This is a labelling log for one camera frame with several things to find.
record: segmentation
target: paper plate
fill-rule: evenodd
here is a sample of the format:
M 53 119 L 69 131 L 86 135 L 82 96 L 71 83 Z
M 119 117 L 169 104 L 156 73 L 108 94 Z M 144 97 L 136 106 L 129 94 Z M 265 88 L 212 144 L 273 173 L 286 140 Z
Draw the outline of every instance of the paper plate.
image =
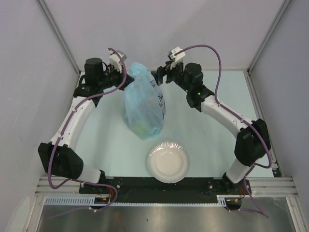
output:
M 183 148 L 175 142 L 163 142 L 148 154 L 148 169 L 156 179 L 164 183 L 176 183 L 187 174 L 190 159 Z

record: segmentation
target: plastic bag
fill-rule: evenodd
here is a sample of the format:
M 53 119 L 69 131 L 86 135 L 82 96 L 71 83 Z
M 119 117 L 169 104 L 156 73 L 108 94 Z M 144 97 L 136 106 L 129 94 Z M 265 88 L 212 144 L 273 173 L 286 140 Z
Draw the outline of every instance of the plastic bag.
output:
M 129 75 L 134 82 L 125 88 L 121 116 L 141 139 L 156 137 L 162 130 L 166 113 L 163 93 L 144 65 L 133 63 Z

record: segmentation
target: white wall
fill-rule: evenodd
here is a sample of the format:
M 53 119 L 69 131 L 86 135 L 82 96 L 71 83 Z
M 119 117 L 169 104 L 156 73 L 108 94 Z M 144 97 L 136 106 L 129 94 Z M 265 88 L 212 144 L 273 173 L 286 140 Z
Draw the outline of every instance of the white wall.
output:
M 60 126 L 76 75 L 35 0 L 0 7 L 0 231 L 21 199 L 33 195 L 37 152 Z
M 107 47 L 124 51 L 127 64 L 156 69 L 169 50 L 209 44 L 224 68 L 246 69 L 283 0 L 46 0 L 78 65 L 89 57 L 106 57 Z M 218 68 L 204 49 L 186 60 Z
M 309 1 L 296 0 L 253 70 L 276 154 L 309 214 Z

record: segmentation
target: white bracket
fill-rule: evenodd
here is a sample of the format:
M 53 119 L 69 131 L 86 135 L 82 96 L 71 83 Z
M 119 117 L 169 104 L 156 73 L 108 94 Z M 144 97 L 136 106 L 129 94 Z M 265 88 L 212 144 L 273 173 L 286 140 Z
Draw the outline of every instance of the white bracket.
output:
M 170 69 L 174 68 L 178 63 L 183 61 L 183 58 L 185 57 L 185 53 L 181 52 L 178 55 L 175 55 L 177 52 L 180 52 L 182 49 L 180 47 L 175 47 L 171 52 L 169 53 L 169 58 L 173 61 L 170 65 Z
M 90 196 L 49 196 L 45 205 L 73 205 L 73 206 L 104 206 L 107 203 L 95 203 L 96 197 Z M 113 206 L 191 206 L 191 207 L 226 207 L 224 197 L 217 196 L 217 203 L 114 203 Z
M 126 55 L 122 51 L 117 50 L 117 52 L 121 56 L 122 60 L 125 61 Z M 110 55 L 110 63 L 115 67 L 115 69 L 118 70 L 118 72 L 122 73 L 122 63 L 120 61 L 120 58 L 112 51 Z

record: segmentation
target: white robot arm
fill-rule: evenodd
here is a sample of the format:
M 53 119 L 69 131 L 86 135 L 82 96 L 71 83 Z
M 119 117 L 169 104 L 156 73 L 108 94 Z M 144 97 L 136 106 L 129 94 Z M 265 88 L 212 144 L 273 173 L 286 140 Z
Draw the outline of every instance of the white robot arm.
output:
M 185 56 L 184 52 L 176 55 L 180 51 L 179 47 L 173 49 L 170 52 L 170 61 L 167 62 L 167 65 L 152 71 L 152 75 L 158 85 L 163 83 L 163 76 L 166 75 L 166 83 L 173 81 L 187 92 L 186 99 L 190 107 L 213 117 L 234 135 L 236 138 L 234 151 L 236 158 L 223 178 L 226 178 L 232 184 L 237 184 L 244 178 L 250 167 L 265 154 L 265 150 L 256 134 L 243 123 L 243 120 L 252 122 L 252 126 L 259 131 L 267 147 L 270 149 L 266 123 L 261 119 L 253 121 L 245 117 L 242 117 L 242 120 L 240 120 L 225 110 L 222 105 L 227 108 L 229 107 L 220 100 L 218 104 L 214 93 L 203 85 L 201 66 L 195 63 L 188 63 L 184 68 L 182 62 Z M 119 53 L 122 58 L 126 57 L 122 52 Z M 104 89 L 118 86 L 121 81 L 121 65 L 115 54 L 110 56 L 110 65 L 106 65 L 105 70 L 103 70 L 103 62 L 99 58 L 91 58 L 86 61 L 85 75 L 82 76 L 75 90 L 71 108 L 64 122 L 48 144 L 41 143 L 39 146 L 40 158 L 46 173 L 48 172 L 49 160 L 54 145 L 61 138 L 57 145 L 52 165 L 52 174 L 82 182 L 104 184 L 105 173 L 102 170 L 84 165 L 83 160 L 74 150 L 79 135 L 87 119 L 95 110 L 100 98 L 84 100 L 94 94 L 102 93 Z M 127 80 L 120 89 L 123 90 L 132 81 L 134 79 L 127 75 Z M 76 109 L 76 105 L 81 101 L 84 101 L 84 103 Z
M 122 60 L 125 60 L 126 56 L 121 51 L 117 51 L 117 53 L 117 55 L 115 53 L 110 55 L 109 65 L 99 58 L 91 58 L 86 61 L 85 75 L 81 77 L 79 85 L 75 89 L 72 105 L 66 118 L 50 142 L 48 144 L 41 143 L 38 148 L 46 173 L 48 173 L 48 169 L 51 169 L 52 175 L 81 182 L 104 184 L 105 173 L 85 165 L 74 151 L 86 121 L 101 98 L 101 96 L 94 98 L 91 96 L 102 95 L 105 89 L 112 86 L 117 87 L 123 81 L 122 66 L 118 56 Z M 132 77 L 126 75 L 126 81 L 119 89 L 124 90 L 133 81 Z M 49 162 L 52 156 L 54 158 L 50 167 Z
M 228 179 L 232 184 L 239 183 L 251 166 L 266 153 L 258 136 L 243 121 L 252 123 L 251 126 L 259 132 L 267 148 L 270 149 L 266 123 L 261 119 L 253 121 L 243 116 L 239 119 L 224 109 L 223 106 L 231 110 L 230 107 L 216 99 L 214 93 L 203 85 L 201 66 L 196 63 L 188 63 L 185 67 L 183 66 L 185 53 L 181 51 L 182 49 L 179 47 L 171 50 L 166 66 L 160 66 L 151 74 L 158 85 L 163 83 L 163 77 L 166 75 L 166 83 L 173 81 L 187 93 L 186 99 L 191 108 L 196 108 L 211 116 L 234 135 L 236 138 L 234 151 L 236 159 L 223 178 Z

